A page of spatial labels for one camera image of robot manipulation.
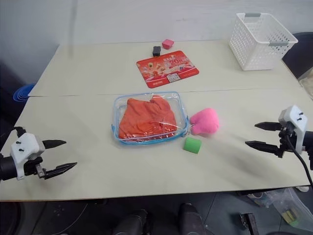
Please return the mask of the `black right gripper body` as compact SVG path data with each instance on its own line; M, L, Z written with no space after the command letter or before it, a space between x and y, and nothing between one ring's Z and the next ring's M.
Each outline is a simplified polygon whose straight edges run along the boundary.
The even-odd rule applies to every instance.
M295 126L290 121L288 121L279 132L280 146L278 151L278 157L283 157L284 152L292 152L297 155L295 147L293 146L291 141L294 130Z

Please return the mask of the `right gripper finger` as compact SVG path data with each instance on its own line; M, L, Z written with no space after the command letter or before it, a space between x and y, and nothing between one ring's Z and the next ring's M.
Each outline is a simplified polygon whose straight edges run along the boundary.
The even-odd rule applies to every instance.
M254 126L267 131L280 131L282 129L282 125L279 122L260 122Z
M248 145L251 148L254 148L258 151L277 154L279 152L279 148L276 145L267 144L266 142L262 141L246 141L246 145Z

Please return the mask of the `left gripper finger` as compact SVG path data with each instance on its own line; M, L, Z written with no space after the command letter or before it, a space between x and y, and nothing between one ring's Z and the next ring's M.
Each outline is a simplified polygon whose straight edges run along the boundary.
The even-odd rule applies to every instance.
M66 141L62 141L62 140L44 140L43 141L43 145L45 149L55 148L63 144L66 144Z
M55 167L53 170L48 170L48 171L45 170L45 180L61 175L65 173L66 171L72 169L76 165L77 165L77 162L67 163L67 164L59 165Z

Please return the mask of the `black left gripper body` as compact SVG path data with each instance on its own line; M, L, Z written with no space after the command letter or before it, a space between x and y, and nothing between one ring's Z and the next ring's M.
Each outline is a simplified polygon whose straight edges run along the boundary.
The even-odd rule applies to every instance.
M37 175L41 179L46 179L46 171L41 166L41 163L43 162L42 157L37 157L34 160L28 160L24 166L24 175L30 176L30 175Z

